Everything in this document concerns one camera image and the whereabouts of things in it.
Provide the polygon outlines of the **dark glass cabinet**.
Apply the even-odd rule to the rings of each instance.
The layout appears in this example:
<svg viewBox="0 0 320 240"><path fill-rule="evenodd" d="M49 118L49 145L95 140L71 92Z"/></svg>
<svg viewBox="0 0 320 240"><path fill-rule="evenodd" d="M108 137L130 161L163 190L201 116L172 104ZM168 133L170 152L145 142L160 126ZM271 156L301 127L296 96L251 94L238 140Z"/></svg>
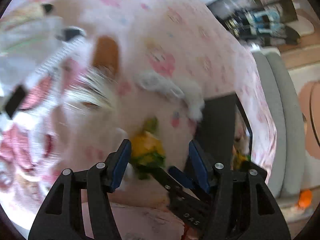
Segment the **dark glass cabinet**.
<svg viewBox="0 0 320 240"><path fill-rule="evenodd" d="M298 20L292 0L217 0L207 5L216 19L240 42L260 46L297 45Z"/></svg>

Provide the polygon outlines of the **white fluffy keychain plush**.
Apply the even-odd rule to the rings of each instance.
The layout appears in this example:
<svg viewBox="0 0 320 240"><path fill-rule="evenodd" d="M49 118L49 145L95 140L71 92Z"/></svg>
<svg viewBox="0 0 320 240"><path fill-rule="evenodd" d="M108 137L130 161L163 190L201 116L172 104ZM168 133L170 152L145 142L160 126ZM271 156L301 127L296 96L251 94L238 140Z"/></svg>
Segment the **white fluffy keychain plush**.
<svg viewBox="0 0 320 240"><path fill-rule="evenodd" d="M182 100L188 107L189 119L196 122L202 120L204 96L202 88L196 81L183 76L172 79L155 71L146 70L136 76L135 82L144 90L162 94L169 99Z"/></svg>

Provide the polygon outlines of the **orange small toy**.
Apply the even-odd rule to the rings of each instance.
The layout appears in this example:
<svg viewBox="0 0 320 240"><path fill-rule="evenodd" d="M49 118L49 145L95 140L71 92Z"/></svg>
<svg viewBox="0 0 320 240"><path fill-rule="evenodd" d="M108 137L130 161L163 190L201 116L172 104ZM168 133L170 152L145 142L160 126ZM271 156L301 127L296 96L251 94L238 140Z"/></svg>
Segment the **orange small toy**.
<svg viewBox="0 0 320 240"><path fill-rule="evenodd" d="M306 209L312 204L312 191L310 189L302 190L299 194L298 207L300 209Z"/></svg>

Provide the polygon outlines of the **black white plush toy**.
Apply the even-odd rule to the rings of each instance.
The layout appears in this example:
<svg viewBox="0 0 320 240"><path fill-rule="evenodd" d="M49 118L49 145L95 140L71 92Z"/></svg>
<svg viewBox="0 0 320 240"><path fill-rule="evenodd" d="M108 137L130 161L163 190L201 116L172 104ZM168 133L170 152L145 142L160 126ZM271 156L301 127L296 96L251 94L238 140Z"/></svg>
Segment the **black white plush toy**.
<svg viewBox="0 0 320 240"><path fill-rule="evenodd" d="M41 6L42 6L42 8L43 8L43 10L44 10L44 13L45 13L46 15L49 15L49 14L52 13L53 10L54 10L54 6L53 6L52 4L43 3L43 4L41 4Z"/></svg>

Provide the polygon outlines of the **brown wooden comb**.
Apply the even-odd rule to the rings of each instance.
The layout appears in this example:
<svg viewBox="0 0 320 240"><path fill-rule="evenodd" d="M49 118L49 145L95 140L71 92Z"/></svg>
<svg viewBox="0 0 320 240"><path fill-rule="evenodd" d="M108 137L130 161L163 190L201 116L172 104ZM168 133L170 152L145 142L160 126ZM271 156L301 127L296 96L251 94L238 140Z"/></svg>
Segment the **brown wooden comb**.
<svg viewBox="0 0 320 240"><path fill-rule="evenodd" d="M115 78L119 70L119 48L116 41L108 36L100 36L95 44L92 65Z"/></svg>

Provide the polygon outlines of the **pink cartoon print blanket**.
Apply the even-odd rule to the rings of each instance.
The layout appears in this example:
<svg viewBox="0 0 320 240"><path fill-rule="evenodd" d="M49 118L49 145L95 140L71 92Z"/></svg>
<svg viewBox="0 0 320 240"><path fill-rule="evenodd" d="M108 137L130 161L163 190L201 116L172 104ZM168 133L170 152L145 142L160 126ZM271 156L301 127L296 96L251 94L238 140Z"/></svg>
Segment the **pink cartoon print blanket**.
<svg viewBox="0 0 320 240"><path fill-rule="evenodd" d="M43 3L54 10L44 13ZM24 22L59 16L63 45L35 72L1 97L1 202L29 239L224 239L232 201L240 235L261 239L279 209L266 182L276 153L277 130L252 53L200 0L14 0L1 32ZM81 111L63 103L65 90L93 66L98 37L114 39L119 70L114 113ZM139 180L129 163L120 187L105 186L110 153L158 119L166 160L191 174L189 142L197 125L182 100L140 88L136 76L151 70L196 81L207 99L235 93L253 133L251 168L225 170L225 232L200 232L169 209L167 190L150 176Z"/></svg>

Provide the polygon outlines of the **black storage box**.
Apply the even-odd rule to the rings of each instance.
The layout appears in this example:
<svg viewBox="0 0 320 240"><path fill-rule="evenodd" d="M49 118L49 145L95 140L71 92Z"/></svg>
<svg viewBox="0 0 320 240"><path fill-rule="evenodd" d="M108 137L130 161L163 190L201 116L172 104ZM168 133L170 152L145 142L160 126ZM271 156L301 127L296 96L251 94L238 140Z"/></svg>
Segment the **black storage box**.
<svg viewBox="0 0 320 240"><path fill-rule="evenodd" d="M215 161L233 170L234 150L251 158L253 133L246 112L235 93L207 99L204 103L194 139ZM244 161L236 171L249 171L250 162Z"/></svg>

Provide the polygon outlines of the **white feathery tuft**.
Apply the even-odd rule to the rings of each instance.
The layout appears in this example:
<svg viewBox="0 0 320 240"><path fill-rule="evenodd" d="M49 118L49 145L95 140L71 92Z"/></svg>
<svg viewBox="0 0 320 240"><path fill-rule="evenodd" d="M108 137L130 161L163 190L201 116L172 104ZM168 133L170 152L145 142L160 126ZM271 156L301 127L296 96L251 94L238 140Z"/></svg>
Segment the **white feathery tuft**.
<svg viewBox="0 0 320 240"><path fill-rule="evenodd" d="M91 66L81 72L65 90L63 103L84 111L102 110L114 113L117 107L116 75L111 66Z"/></svg>

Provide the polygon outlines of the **green yellow corn toy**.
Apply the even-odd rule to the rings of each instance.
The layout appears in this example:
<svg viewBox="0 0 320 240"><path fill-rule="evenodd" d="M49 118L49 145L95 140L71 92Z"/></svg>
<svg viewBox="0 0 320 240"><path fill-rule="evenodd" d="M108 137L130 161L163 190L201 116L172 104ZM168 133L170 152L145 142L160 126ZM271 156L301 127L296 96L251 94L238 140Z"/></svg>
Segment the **green yellow corn toy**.
<svg viewBox="0 0 320 240"><path fill-rule="evenodd" d="M147 168L165 167L165 150L157 137L158 119L156 116L147 118L142 128L130 138L131 158L130 164L139 180L147 180L150 176L141 166Z"/></svg>
<svg viewBox="0 0 320 240"><path fill-rule="evenodd" d="M232 167L233 170L239 170L244 161L250 161L250 155L244 155L237 150L233 151Z"/></svg>

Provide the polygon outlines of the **grey sofa cushion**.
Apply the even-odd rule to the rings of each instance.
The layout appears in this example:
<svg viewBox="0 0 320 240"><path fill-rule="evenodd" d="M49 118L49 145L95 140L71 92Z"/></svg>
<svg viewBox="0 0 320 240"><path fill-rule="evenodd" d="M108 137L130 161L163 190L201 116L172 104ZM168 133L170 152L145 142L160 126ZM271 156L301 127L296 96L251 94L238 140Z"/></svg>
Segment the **grey sofa cushion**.
<svg viewBox="0 0 320 240"><path fill-rule="evenodd" d="M280 205L298 200L305 168L305 133L298 96L278 53L254 51L260 82L277 129L268 188Z"/></svg>

